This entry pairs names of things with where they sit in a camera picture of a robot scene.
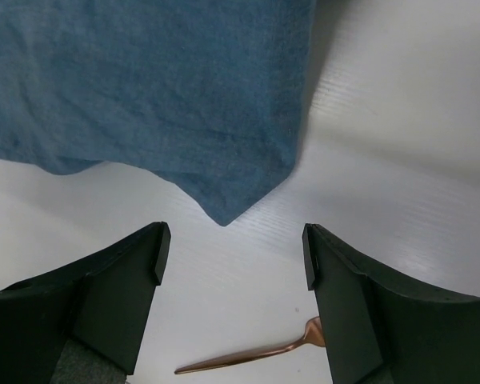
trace tabletop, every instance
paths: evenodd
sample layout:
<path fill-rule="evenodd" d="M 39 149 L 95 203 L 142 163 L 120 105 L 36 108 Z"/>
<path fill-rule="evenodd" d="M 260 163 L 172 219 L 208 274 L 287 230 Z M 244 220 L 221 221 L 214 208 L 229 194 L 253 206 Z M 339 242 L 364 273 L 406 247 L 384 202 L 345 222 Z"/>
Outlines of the tabletop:
<path fill-rule="evenodd" d="M 223 228 L 144 170 L 101 164 L 60 177 L 0 161 L 0 289 L 168 222 L 169 260 L 132 384 L 332 383 L 326 351 L 313 346 L 173 375 L 302 334 L 318 313 L 306 222 L 480 296 L 480 0 L 319 2 L 316 19 L 318 86 L 298 165 L 279 188 Z"/>

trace copper utensil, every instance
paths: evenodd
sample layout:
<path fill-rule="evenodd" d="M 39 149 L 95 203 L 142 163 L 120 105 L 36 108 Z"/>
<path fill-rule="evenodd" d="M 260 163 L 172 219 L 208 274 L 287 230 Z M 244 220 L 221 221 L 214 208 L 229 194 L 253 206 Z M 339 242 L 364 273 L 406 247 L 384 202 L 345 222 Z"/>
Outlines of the copper utensil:
<path fill-rule="evenodd" d="M 236 354 L 228 354 L 220 358 L 212 358 L 204 362 L 198 362 L 183 368 L 177 369 L 174 374 L 189 374 L 191 372 L 199 372 L 200 370 L 214 370 L 216 368 L 223 368 L 224 366 L 235 366 L 243 364 L 244 362 L 253 362 L 260 358 L 270 358 L 278 354 L 290 352 L 304 344 L 313 344 L 314 346 L 326 346 L 323 337 L 322 324 L 320 318 L 312 318 L 306 324 L 304 335 L 299 339 L 289 344 L 276 346 L 271 348 L 257 348 L 255 350 L 247 350 L 245 352 L 238 352 Z"/>

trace white surface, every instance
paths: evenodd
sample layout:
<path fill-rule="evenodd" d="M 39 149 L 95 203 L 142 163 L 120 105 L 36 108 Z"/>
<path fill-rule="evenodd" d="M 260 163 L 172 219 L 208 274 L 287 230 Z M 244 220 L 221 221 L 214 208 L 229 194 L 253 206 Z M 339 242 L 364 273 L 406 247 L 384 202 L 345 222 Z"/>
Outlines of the white surface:
<path fill-rule="evenodd" d="M 319 19 L 337 13 L 329 7 Z M 227 228 L 143 170 L 108 164 L 62 178 L 0 162 L 0 289 L 167 221 L 170 257 L 133 384 L 331 383 L 326 352 L 311 346 L 172 374 L 300 336 L 317 314 L 305 222 L 480 295 L 480 0 L 353 2 L 336 37 L 298 168 Z"/>

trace towel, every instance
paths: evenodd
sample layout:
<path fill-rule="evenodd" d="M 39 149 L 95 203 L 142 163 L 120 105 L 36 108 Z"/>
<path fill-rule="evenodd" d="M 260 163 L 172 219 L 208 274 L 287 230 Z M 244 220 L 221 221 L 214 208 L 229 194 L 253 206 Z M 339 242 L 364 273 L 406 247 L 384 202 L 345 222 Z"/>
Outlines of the towel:
<path fill-rule="evenodd" d="M 141 167 L 227 225 L 294 167 L 313 12 L 314 0 L 0 0 L 0 158 L 53 174 Z"/>

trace utensil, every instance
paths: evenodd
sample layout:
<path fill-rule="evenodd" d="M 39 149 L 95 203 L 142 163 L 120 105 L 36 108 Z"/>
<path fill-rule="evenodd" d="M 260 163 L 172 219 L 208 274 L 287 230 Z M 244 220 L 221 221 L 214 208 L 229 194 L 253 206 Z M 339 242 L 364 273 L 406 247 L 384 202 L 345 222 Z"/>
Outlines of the utensil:
<path fill-rule="evenodd" d="M 255 350 L 247 350 L 236 354 L 228 354 L 220 358 L 212 358 L 204 362 L 198 362 L 183 368 L 177 369 L 174 374 L 189 374 L 191 372 L 199 372 L 201 370 L 214 370 L 223 368 L 224 366 L 235 366 L 244 362 L 253 362 L 261 358 L 270 358 L 278 354 L 284 354 L 303 346 L 304 344 L 313 344 L 314 346 L 325 347 L 326 342 L 323 337 L 322 324 L 320 318 L 312 318 L 306 324 L 304 335 L 294 342 L 284 344 L 282 346 L 257 348 Z"/>

